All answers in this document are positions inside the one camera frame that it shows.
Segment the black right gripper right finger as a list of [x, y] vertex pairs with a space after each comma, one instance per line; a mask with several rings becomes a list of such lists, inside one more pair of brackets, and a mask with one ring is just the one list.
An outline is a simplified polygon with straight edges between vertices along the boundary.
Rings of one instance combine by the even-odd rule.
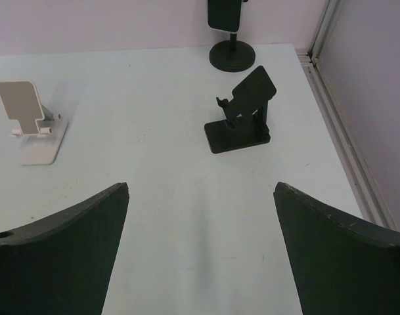
[[400, 314], [400, 232], [283, 182], [273, 196], [303, 314]]

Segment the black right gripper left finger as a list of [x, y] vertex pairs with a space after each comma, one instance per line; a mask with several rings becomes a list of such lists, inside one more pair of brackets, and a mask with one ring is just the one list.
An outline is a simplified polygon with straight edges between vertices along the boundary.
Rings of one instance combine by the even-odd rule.
[[119, 182], [0, 232], [0, 314], [101, 314], [128, 205]]

